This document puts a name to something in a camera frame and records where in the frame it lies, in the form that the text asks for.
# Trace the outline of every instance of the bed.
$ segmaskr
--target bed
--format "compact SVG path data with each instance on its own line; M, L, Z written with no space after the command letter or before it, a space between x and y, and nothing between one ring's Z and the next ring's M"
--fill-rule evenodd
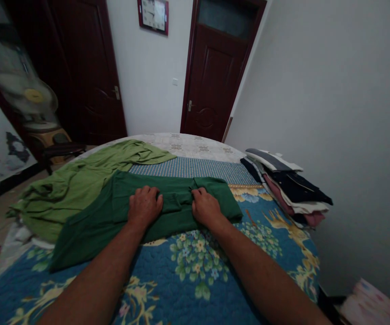
M116 140L77 159L126 139L139 139L178 156L163 164L133 166L132 173L212 176L227 181L244 215L235 226L274 258L312 301L317 301L320 262L315 245L309 233L288 220L240 164L243 153L203 137L166 133ZM16 245L10 233L0 263L0 324L35 322L88 264L49 274L51 250ZM144 244L135 262L114 324L265 322L208 231L181 233Z

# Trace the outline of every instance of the clock face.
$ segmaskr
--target clock face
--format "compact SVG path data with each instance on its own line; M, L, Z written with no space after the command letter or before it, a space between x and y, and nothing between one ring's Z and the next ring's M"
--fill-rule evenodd
M144 25L164 31L165 4L158 0L142 0L142 20Z

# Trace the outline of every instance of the hand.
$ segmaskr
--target hand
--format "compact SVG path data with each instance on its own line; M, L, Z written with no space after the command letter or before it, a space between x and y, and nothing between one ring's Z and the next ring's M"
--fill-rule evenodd
M144 186L142 189L137 189L135 194L130 196L127 223L138 226L145 231L162 211L163 195L159 195L158 199L155 199L158 192L157 187Z
M198 222L212 230L212 228L227 220L221 212L219 202L214 196L207 193L205 188L192 190L192 194L194 198L192 212Z

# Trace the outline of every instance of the door handle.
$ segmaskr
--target door handle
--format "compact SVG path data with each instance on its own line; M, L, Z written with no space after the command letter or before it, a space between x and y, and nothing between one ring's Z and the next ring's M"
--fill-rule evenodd
M192 107L195 107L196 105L193 105L192 104L192 101L189 101L189 103L187 104L187 111L192 111Z
M119 100L119 89L118 86L115 86L115 89L112 89L112 91L115 93L115 97L117 100Z

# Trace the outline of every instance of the forearm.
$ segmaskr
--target forearm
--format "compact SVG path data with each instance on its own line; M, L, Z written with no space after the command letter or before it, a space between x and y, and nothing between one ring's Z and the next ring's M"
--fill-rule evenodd
M210 230L230 259L246 292L268 321L291 325L330 324L285 271L228 220L221 219Z
M109 324L145 233L127 223L44 312L39 324Z

